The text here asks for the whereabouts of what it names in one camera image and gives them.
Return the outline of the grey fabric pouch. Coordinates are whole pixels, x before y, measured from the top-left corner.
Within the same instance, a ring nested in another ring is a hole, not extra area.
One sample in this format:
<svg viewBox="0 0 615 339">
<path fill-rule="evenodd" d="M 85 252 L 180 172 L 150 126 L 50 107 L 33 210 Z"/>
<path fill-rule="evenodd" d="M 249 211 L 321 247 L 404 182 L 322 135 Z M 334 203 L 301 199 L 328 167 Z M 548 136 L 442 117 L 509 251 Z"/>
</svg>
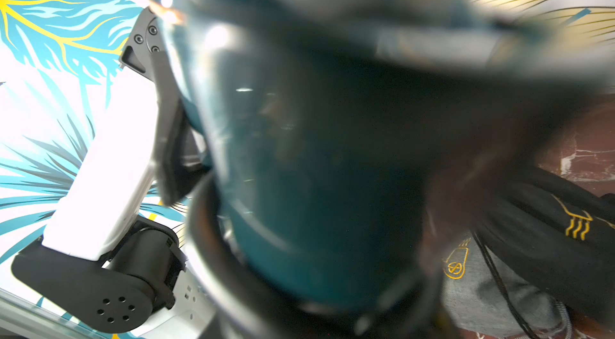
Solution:
<svg viewBox="0 0 615 339">
<path fill-rule="evenodd" d="M 478 338 L 528 338 L 519 315 L 537 338 L 570 338 L 573 327 L 565 306 L 517 275 L 490 252 L 504 295 L 479 245 L 465 234 L 443 257 L 443 304 L 456 326 Z"/>
</svg>

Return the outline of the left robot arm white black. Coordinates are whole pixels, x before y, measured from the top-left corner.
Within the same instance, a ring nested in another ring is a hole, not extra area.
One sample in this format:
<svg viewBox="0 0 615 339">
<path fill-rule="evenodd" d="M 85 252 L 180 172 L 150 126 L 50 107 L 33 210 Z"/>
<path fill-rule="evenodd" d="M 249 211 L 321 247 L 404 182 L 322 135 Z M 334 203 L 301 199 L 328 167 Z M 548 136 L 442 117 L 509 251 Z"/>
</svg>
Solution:
<svg viewBox="0 0 615 339">
<path fill-rule="evenodd" d="M 216 311 L 179 235 L 139 213 L 151 187 L 172 206 L 208 171 L 151 9 L 139 14 L 119 63 L 119 90 L 75 181 L 11 271 L 103 334 L 201 338 Z"/>
</svg>

